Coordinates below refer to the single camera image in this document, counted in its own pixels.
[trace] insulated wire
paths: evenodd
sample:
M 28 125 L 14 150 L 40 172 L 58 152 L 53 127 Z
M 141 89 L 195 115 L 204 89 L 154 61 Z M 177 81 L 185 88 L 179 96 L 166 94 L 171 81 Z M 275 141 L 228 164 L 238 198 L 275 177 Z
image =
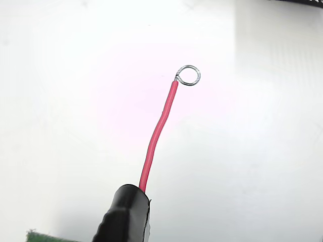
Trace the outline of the insulated wire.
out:
M 168 97 L 166 99 L 163 113 L 161 114 L 161 117 L 157 123 L 157 126 L 156 126 L 156 128 L 152 134 L 152 137 L 150 139 L 150 142 L 149 142 L 146 160 L 145 160 L 145 164 L 142 169 L 141 178 L 140 178 L 140 182 L 139 182 L 139 188 L 143 192 L 146 192 L 147 180 L 148 180 L 148 176 L 149 176 L 149 172 L 150 172 L 150 168 L 151 168 L 151 164 L 152 164 L 153 155 L 155 153 L 156 144 L 157 144 L 158 138 L 160 136 L 160 133 L 162 132 L 163 127 L 167 121 L 168 115 L 170 114 L 171 107 L 172 107 L 172 104 L 173 104 L 173 101 L 175 98 L 175 94 L 177 91 L 177 87 L 178 87 L 178 81 L 173 81 L 170 92 L 169 92 Z

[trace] wire loop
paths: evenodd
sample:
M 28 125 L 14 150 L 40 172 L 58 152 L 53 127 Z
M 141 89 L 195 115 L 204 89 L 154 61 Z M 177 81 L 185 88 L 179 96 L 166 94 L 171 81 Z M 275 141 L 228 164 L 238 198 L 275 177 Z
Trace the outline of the wire loop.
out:
M 189 82 L 184 82 L 182 80 L 182 78 L 180 77 L 180 73 L 186 69 L 186 68 L 191 68 L 193 69 L 196 73 L 197 73 L 197 78 L 194 82 L 192 83 L 189 83 Z M 179 81 L 180 83 L 186 85 L 186 86 L 194 86 L 195 84 L 197 84 L 201 79 L 201 72 L 198 70 L 198 68 L 196 68 L 195 66 L 191 66 L 191 65 L 187 65 L 187 66 L 183 66 L 182 68 L 180 68 L 177 73 L 176 73 L 176 76 L 175 76 L 175 81 Z

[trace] black tube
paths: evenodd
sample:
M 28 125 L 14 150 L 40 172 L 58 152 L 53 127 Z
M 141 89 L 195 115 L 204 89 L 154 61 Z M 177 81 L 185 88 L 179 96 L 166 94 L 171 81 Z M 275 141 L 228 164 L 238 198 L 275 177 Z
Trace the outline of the black tube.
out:
M 150 235 L 150 200 L 134 185 L 120 187 L 93 242 L 146 242 Z

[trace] red wire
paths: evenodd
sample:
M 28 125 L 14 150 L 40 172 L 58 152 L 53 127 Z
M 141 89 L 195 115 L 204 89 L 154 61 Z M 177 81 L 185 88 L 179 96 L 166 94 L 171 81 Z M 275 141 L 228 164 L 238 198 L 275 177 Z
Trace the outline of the red wire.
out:
M 152 137 L 151 137 L 151 140 L 150 140 L 150 143 L 148 146 L 146 160 L 145 160 L 145 164 L 142 169 L 140 183 L 139 183 L 139 188 L 143 192 L 146 192 L 147 180 L 148 180 L 148 176 L 149 176 L 149 172 L 150 172 L 150 168 L 151 168 L 151 164 L 152 164 L 153 155 L 155 153 L 156 144 L 157 144 L 158 138 L 160 136 L 160 133 L 162 132 L 163 127 L 167 121 L 168 115 L 170 114 L 177 87 L 178 87 L 178 81 L 173 81 L 170 92 L 169 92 L 168 97 L 166 99 L 163 113 L 161 114 L 161 117 L 158 121 L 158 124 L 157 124 L 153 134 L 152 134 Z

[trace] wire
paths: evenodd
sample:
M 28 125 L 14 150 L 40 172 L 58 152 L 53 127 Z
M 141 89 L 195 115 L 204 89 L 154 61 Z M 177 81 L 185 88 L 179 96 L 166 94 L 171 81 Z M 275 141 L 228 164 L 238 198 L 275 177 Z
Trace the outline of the wire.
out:
M 168 97 L 166 99 L 163 113 L 161 114 L 161 117 L 160 117 L 160 119 L 157 123 L 157 126 L 152 134 L 151 139 L 150 139 L 150 143 L 149 143 L 148 151 L 147 151 L 147 155 L 146 155 L 146 160 L 145 160 L 145 164 L 142 169 L 140 183 L 139 183 L 139 188 L 143 192 L 146 192 L 147 180 L 148 180 L 148 176 L 149 176 L 149 172 L 150 172 L 150 168 L 151 168 L 151 164 L 152 164 L 153 155 L 155 153 L 156 144 L 157 144 L 158 138 L 163 130 L 163 127 L 167 121 L 168 115 L 170 114 L 171 107 L 172 107 L 172 104 L 173 104 L 173 101 L 175 98 L 175 94 L 177 91 L 177 87 L 178 87 L 178 81 L 173 81 L 170 92 L 169 92 Z
M 182 78 L 180 77 L 180 73 L 186 68 L 191 68 L 197 73 L 197 78 L 192 83 L 184 82 L 182 80 Z M 172 86 L 171 86 L 170 92 L 168 94 L 168 97 L 166 99 L 163 113 L 161 114 L 161 117 L 157 123 L 157 126 L 156 126 L 156 128 L 152 134 L 152 137 L 150 139 L 150 142 L 149 142 L 146 160 L 145 160 L 145 164 L 143 165 L 141 178 L 140 178 L 140 182 L 139 182 L 139 188 L 144 193 L 146 192 L 148 176 L 149 176 L 149 172 L 150 172 L 150 168 L 151 168 L 151 164 L 152 164 L 152 160 L 153 160 L 153 155 L 155 153 L 157 141 L 158 141 L 159 136 L 163 130 L 163 127 L 167 121 L 168 115 L 170 114 L 171 107 L 172 107 L 172 104 L 173 104 L 173 101 L 175 98 L 175 94 L 177 91 L 177 87 L 178 87 L 178 81 L 186 86 L 194 86 L 195 84 L 197 84 L 200 81 L 200 79 L 201 79 L 200 71 L 198 70 L 198 68 L 196 68 L 195 66 L 191 66 L 191 65 L 181 67 L 175 75 L 175 81 L 172 82 Z

